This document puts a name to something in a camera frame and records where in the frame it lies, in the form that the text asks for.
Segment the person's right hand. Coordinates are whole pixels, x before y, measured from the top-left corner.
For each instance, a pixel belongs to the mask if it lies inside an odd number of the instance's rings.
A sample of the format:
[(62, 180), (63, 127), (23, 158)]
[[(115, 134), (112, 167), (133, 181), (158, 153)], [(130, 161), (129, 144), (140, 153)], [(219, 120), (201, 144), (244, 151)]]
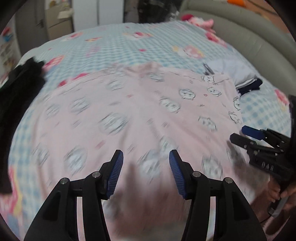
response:
[(287, 188), (281, 189), (277, 180), (270, 176), (267, 185), (267, 199), (272, 202), (270, 210), (273, 215), (285, 211), (290, 213), (295, 208), (295, 182), (292, 182)]

